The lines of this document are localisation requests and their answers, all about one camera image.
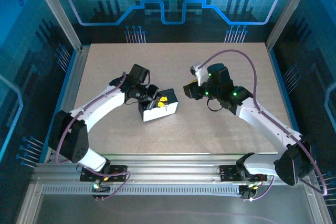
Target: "blue wall panel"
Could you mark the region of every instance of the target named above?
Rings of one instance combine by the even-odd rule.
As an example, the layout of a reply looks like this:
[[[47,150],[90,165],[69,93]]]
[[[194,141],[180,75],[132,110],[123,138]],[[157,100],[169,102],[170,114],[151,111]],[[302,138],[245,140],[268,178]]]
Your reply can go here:
[[[129,33],[127,30],[126,27],[132,25],[142,27],[146,42],[266,41],[287,2],[287,0],[60,1],[84,44],[132,42],[132,39],[133,42],[141,42],[142,37],[140,36],[138,40],[135,36],[137,31]],[[239,33],[239,36],[232,36],[235,33]]]
[[[300,132],[317,141],[322,173],[331,170],[333,176],[336,172],[335,1],[301,0],[274,47]],[[333,197],[335,194],[330,191],[327,199]]]
[[[44,0],[0,0],[0,8],[0,223],[7,224],[40,156],[23,138],[46,138],[73,48]]]

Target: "metal frame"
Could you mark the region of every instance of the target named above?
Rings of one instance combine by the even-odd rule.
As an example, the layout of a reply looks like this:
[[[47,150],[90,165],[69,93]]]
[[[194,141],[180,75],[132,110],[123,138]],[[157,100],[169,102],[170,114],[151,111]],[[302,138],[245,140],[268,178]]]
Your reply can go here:
[[[127,165],[132,177],[121,195],[217,195],[239,197],[242,182],[221,182],[218,165],[234,165],[241,155],[222,154],[116,154],[107,155],[113,164]],[[99,195],[92,183],[79,181],[76,164],[38,164],[32,177],[18,222],[33,223],[42,195]],[[317,185],[314,173],[308,178]],[[110,185],[112,193],[121,183]],[[276,177],[275,186],[286,186]],[[323,196],[303,186],[316,223],[332,223]]]
[[[53,12],[54,16],[56,17],[57,21],[59,22],[61,28],[63,29],[65,35],[68,37],[70,43],[74,47],[76,51],[79,51],[82,47],[82,44],[70,23],[61,3],[59,0],[46,0],[47,4],[49,5],[51,11]]]
[[[274,28],[266,41],[266,47],[268,51],[270,51],[275,45],[276,41],[278,40],[285,26],[287,25],[288,20],[292,16],[299,2],[300,0],[289,0],[287,2],[286,6],[284,7],[279,19],[274,25]]]
[[[82,45],[67,18],[59,0],[46,0],[53,14],[56,16],[66,36],[73,47],[79,52]],[[267,49],[270,50],[291,14],[300,0],[290,0],[272,30],[268,40]],[[81,76],[84,70],[88,48],[83,49],[83,56],[77,57],[71,72],[69,84],[65,92],[61,108],[71,110],[75,103]],[[128,165],[132,173],[130,181],[121,194],[168,194],[168,195],[230,195],[235,196],[236,189],[241,182],[221,182],[216,173],[218,165],[235,164],[241,155],[222,154],[174,154],[174,155],[105,155],[114,164]],[[46,161],[52,160],[54,154],[49,149]],[[79,181],[80,174],[75,164],[56,165],[53,163],[38,164],[28,187],[17,223],[33,223],[35,214],[43,194],[93,194],[91,183]],[[309,180],[318,186],[314,173]],[[111,184],[111,191],[120,183]],[[285,185],[276,178],[275,185]],[[323,196],[305,185],[305,192],[316,223],[332,223]]]

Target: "cable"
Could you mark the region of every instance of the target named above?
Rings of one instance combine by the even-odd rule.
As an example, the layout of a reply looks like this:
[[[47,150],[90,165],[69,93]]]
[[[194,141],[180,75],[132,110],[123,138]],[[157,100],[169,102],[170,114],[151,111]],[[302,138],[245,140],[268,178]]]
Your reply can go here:
[[[73,123],[77,120],[78,117],[80,117],[81,115],[83,115],[84,112],[85,112],[89,107],[91,107],[93,104],[95,104],[96,102],[98,102],[98,101],[101,100],[102,98],[106,97],[107,95],[109,95],[109,94],[115,92],[115,90],[119,89],[119,88],[121,87],[121,85],[125,82],[125,79],[126,79],[126,72],[123,72],[122,75],[123,75],[122,80],[120,81],[120,83],[119,83],[116,87],[114,87],[113,89],[111,89],[111,90],[108,91],[107,93],[104,93],[104,94],[100,95],[99,97],[95,98],[94,100],[92,100],[91,102],[89,102],[89,103],[83,108],[83,110],[80,111],[80,112],[78,112],[78,114],[75,115],[75,116],[73,117],[73,119],[70,121],[70,123],[66,126],[66,128],[65,128],[65,130],[63,131],[63,134],[62,134],[62,136],[61,136],[61,138],[60,138],[60,140],[59,140],[57,149],[56,149],[56,163],[57,163],[57,164],[60,164],[60,163],[63,163],[63,162],[64,162],[64,161],[63,161],[63,162],[60,162],[60,161],[58,160],[58,158],[59,158],[59,152],[60,152],[61,147],[62,147],[62,145],[63,145],[64,139],[65,139],[65,137],[66,137],[66,135],[67,135],[69,129],[70,129],[71,126],[73,125]],[[107,196],[107,197],[102,197],[102,200],[104,200],[104,198],[105,198],[105,199],[108,199],[108,198],[112,197],[113,195],[115,195],[115,194],[116,194],[116,193],[117,193],[117,192],[118,192],[118,191],[119,191],[119,190],[126,184],[126,182],[127,182],[127,181],[129,180],[129,178],[131,177],[131,173],[130,173],[130,172],[123,172],[123,173],[116,173],[116,174],[102,174],[102,173],[97,173],[96,171],[94,171],[94,170],[92,170],[92,169],[90,169],[90,168],[87,168],[87,167],[85,167],[85,166],[83,166],[83,165],[81,165],[81,164],[79,164],[79,165],[82,166],[82,167],[84,167],[85,169],[89,170],[90,172],[92,172],[92,173],[94,173],[94,174],[96,174],[96,175],[98,175],[98,176],[102,176],[102,177],[114,177],[114,176],[120,176],[120,175],[126,175],[126,174],[128,174],[128,177],[127,177],[127,179],[125,179],[124,183],[123,183],[123,184],[122,184],[116,191],[114,191],[114,193],[112,193],[111,195],[109,195],[109,196]]]
[[[151,83],[151,72],[148,70],[148,83],[145,86],[148,86]]]
[[[316,173],[318,174],[320,180],[321,180],[321,184],[322,184],[322,188],[323,190],[319,190],[316,187],[312,186],[311,184],[309,184],[307,181],[305,181],[304,179],[301,179],[301,181],[303,183],[305,183],[307,186],[309,186],[310,188],[314,189],[315,191],[323,194],[324,196],[328,194],[328,190],[327,190],[327,186],[326,186],[326,182],[324,181],[324,178],[322,176],[322,173],[319,169],[319,167],[317,166],[315,160],[312,158],[312,156],[310,155],[309,151],[305,148],[305,146],[293,135],[290,134],[289,131],[287,131],[282,125],[280,125],[277,121],[275,121],[273,118],[271,118],[269,115],[267,115],[264,111],[262,111],[257,103],[257,71],[256,68],[252,62],[252,60],[250,59],[250,57],[247,56],[247,54],[245,54],[244,52],[237,50],[237,49],[227,49],[227,50],[222,50],[214,55],[212,55],[209,59],[207,59],[202,65],[200,65],[199,68],[204,67],[204,65],[206,65],[209,61],[211,61],[213,58],[215,58],[216,56],[223,54],[225,52],[237,52],[241,55],[243,55],[248,62],[250,63],[252,70],[253,70],[253,75],[254,75],[254,87],[253,87],[253,103],[255,105],[255,107],[257,108],[257,110],[264,116],[266,117],[268,120],[270,120],[273,124],[275,124],[278,128],[280,128],[283,132],[285,132],[287,135],[290,135],[290,138],[293,139],[299,146],[300,148],[303,150],[303,152],[306,154],[306,156],[308,157],[309,161],[311,162],[311,164],[313,165],[314,169],[316,170]]]
[[[99,97],[93,99],[91,102],[89,102],[88,105],[86,105],[86,106],[83,108],[82,111],[78,112],[78,114],[75,115],[75,116],[72,118],[72,120],[70,121],[70,123],[66,126],[66,128],[65,128],[65,130],[63,131],[63,134],[62,134],[62,136],[61,136],[61,138],[60,138],[60,140],[59,140],[57,149],[56,149],[56,158],[55,158],[55,159],[56,159],[56,163],[57,163],[57,164],[68,161],[68,160],[65,160],[65,161],[60,162],[60,161],[58,160],[58,158],[59,158],[59,152],[60,152],[60,150],[61,150],[61,148],[62,148],[64,139],[65,139],[66,135],[68,134],[68,131],[69,131],[69,129],[71,128],[71,126],[74,124],[74,122],[77,120],[77,118],[80,117],[81,115],[83,115],[84,112],[85,112],[88,108],[90,108],[93,104],[95,104],[96,102],[98,102],[100,99],[106,97],[107,95],[109,95],[109,94],[115,92],[115,90],[117,90],[118,88],[120,88],[120,86],[124,83],[124,81],[125,81],[125,79],[126,79],[126,72],[122,73],[122,75],[123,75],[123,78],[122,78],[121,82],[120,82],[114,89],[111,89],[111,90],[108,91],[107,93],[104,93],[104,94],[100,95]]]
[[[131,102],[131,103],[125,103],[126,105],[132,105],[132,104],[135,104],[135,103],[138,103],[140,101],[135,101],[135,102]]]
[[[210,101],[210,98],[207,100],[206,105],[208,106],[208,108],[209,108],[212,112],[218,112],[218,111],[222,110],[223,106],[222,106],[220,109],[218,109],[218,110],[213,110],[213,109],[211,109],[211,108],[209,107],[209,101]]]
[[[96,172],[95,170],[92,170],[91,168],[88,168],[88,167],[85,167],[85,166],[82,166],[82,167],[84,167],[86,170],[92,172],[93,174],[96,174],[96,175],[101,176],[101,177],[116,177],[116,176],[120,176],[120,175],[128,175],[127,179],[125,179],[125,181],[121,184],[121,186],[118,187],[117,190],[115,190],[109,196],[101,197],[102,200],[111,198],[113,195],[115,195],[117,192],[119,192],[124,187],[124,185],[127,183],[127,181],[130,179],[130,177],[131,177],[131,173],[130,172],[114,173],[114,174],[103,174],[103,173]]]
[[[272,178],[272,180],[271,180],[271,183],[269,184],[269,186],[267,187],[267,189],[261,194],[261,195],[259,195],[257,198],[252,198],[252,199],[243,199],[243,201],[245,202],[245,201],[254,201],[254,200],[257,200],[257,199],[261,199],[261,198],[263,198],[263,196],[265,196],[266,195],[266,193],[268,193],[268,191],[271,189],[271,187],[272,187],[272,185],[273,185],[273,183],[274,183],[274,180],[275,180],[275,176],[273,176],[273,178]]]
[[[82,171],[81,171],[81,170],[78,170],[78,167],[80,167],[80,165],[77,165],[77,166],[76,166],[76,171],[79,172],[79,173],[81,173]]]

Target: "beige tabletop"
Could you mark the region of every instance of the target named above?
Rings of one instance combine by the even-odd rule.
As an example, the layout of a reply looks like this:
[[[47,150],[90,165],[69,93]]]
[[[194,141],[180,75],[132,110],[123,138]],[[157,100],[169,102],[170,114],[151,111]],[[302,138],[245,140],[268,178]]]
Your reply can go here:
[[[239,49],[251,57],[258,75],[258,101],[289,125],[263,43],[92,44],[75,108],[97,96],[123,71],[128,73],[135,63],[151,71],[151,83],[160,90],[174,88],[179,104],[175,114],[146,123],[137,104],[120,106],[91,129],[90,147],[101,154],[274,152],[262,135],[228,110],[211,112],[206,99],[195,101],[184,95],[183,86],[195,79],[190,66],[224,49]],[[253,72],[243,56],[226,53],[207,66],[218,62],[227,66],[234,85],[252,92]],[[211,106],[218,104],[212,101]]]

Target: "white robotic arm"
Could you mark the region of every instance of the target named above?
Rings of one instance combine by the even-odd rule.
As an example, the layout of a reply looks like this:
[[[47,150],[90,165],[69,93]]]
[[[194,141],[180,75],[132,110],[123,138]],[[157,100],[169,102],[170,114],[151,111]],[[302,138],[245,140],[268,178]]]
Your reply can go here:
[[[233,173],[239,174],[242,180],[256,174],[279,176],[285,183],[295,185],[313,169],[292,136],[300,140],[310,154],[313,142],[303,140],[299,132],[286,126],[265,110],[248,90],[234,86],[223,64],[213,64],[206,69],[197,63],[191,67],[191,73],[197,80],[183,87],[186,96],[195,100],[203,97],[217,100],[222,108],[230,110],[258,130],[278,152],[278,154],[248,153],[237,162]]]
[[[178,101],[174,90],[159,92],[157,86],[143,84],[149,74],[149,70],[134,65],[124,82],[121,81],[122,78],[116,78],[87,104],[69,113],[59,111],[52,125],[49,147],[57,150],[61,144],[59,153],[71,162],[79,163],[95,172],[106,173],[109,161],[92,150],[88,142],[88,132],[100,119],[130,98],[138,100],[138,108],[144,122],[174,114],[176,111]],[[69,125],[71,127],[62,139],[63,132]]]

